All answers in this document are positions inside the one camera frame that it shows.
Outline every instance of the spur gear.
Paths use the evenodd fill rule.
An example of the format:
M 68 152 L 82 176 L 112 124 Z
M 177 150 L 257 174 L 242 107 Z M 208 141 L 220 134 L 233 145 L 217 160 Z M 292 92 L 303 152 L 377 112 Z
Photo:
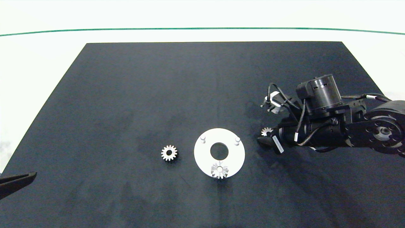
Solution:
M 270 127 L 265 127 L 262 130 L 262 136 L 267 136 L 267 132 L 272 132 L 273 129 L 271 129 Z
M 161 152 L 163 160 L 165 161 L 170 161 L 174 160 L 177 154 L 176 147 L 170 145 L 170 146 L 165 146 Z
M 226 178 L 228 176 L 228 172 L 228 167 L 224 166 L 221 161 L 214 163 L 211 167 L 211 176 L 213 178 Z

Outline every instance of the green line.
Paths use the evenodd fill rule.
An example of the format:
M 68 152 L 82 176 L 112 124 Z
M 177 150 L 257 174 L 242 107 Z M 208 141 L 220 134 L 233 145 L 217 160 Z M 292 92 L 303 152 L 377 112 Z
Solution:
M 61 29 L 61 30 L 47 30 L 37 32 L 20 32 L 10 34 L 0 34 L 0 37 L 45 33 L 45 32 L 76 32 L 76 31 L 101 31 L 101 30 L 213 30 L 213 29 L 296 29 L 296 30 L 333 30 L 333 31 L 350 31 L 350 32 L 373 32 L 384 34 L 405 35 L 402 32 L 384 32 L 384 31 L 372 31 L 372 30 L 360 30 L 360 29 L 344 29 L 344 28 L 290 28 L 290 27 L 220 27 L 220 28 L 83 28 L 83 29 Z

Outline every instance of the label sticker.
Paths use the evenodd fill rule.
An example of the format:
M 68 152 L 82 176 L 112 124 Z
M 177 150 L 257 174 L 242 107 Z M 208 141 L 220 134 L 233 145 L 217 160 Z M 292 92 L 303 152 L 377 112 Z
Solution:
M 274 140 L 274 142 L 275 142 L 277 148 L 279 149 L 280 153 L 283 153 L 283 152 L 284 152 L 284 148 L 281 146 L 280 141 L 278 141 L 277 136 L 273 136 L 272 138 L 273 138 L 273 140 Z

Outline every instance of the black cable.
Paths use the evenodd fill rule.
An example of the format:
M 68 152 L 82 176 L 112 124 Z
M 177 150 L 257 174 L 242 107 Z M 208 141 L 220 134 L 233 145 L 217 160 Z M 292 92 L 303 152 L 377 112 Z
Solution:
M 311 140 L 312 136 L 319 131 L 321 128 L 326 127 L 332 125 L 332 123 L 330 122 L 330 120 L 327 120 L 326 122 L 324 122 L 323 124 L 321 124 L 319 127 L 315 128 L 315 130 L 313 132 L 311 132 L 302 143 L 297 143 L 297 145 L 299 146 L 304 146 L 309 140 Z
M 300 107 L 296 106 L 294 103 L 292 103 L 289 99 L 287 99 L 286 95 L 283 93 L 283 91 L 275 84 L 275 83 L 270 83 L 269 87 L 267 88 L 267 103 L 270 102 L 270 87 L 274 86 L 280 93 L 281 97 L 285 100 L 285 102 L 287 102 L 289 105 L 291 105 L 292 107 L 301 110 Z
M 341 98 L 344 99 L 363 99 L 363 98 L 367 98 L 367 95 L 373 96 L 375 100 L 381 101 L 381 102 L 389 102 L 391 101 L 391 99 L 389 99 L 388 97 L 379 94 L 379 93 L 364 93 L 361 95 L 349 95 L 349 96 L 341 96 Z
M 297 129 L 295 130 L 294 141 L 296 142 L 298 141 L 298 132 L 301 128 L 301 124 L 304 119 L 304 114 L 305 114 L 305 99 L 303 100 L 303 111 L 301 112 L 301 117 L 300 120 L 298 121 Z
M 319 153 L 326 153 L 326 152 L 332 151 L 336 148 L 337 148 L 337 146 L 330 146 L 330 147 L 326 147 L 325 149 L 315 149 L 315 151 L 319 152 Z

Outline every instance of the small gear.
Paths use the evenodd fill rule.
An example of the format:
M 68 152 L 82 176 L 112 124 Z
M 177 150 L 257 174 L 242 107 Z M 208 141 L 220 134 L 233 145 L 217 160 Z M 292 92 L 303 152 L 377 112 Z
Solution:
M 177 154 L 176 147 L 170 145 L 170 146 L 165 146 L 161 152 L 163 160 L 165 161 L 170 161 L 174 160 Z
M 221 161 L 213 164 L 211 167 L 211 175 L 213 178 L 226 178 L 228 176 L 228 172 L 228 167 L 224 166 Z
M 265 127 L 262 130 L 262 136 L 267 136 L 267 132 L 272 132 L 273 129 L 271 129 L 270 127 Z

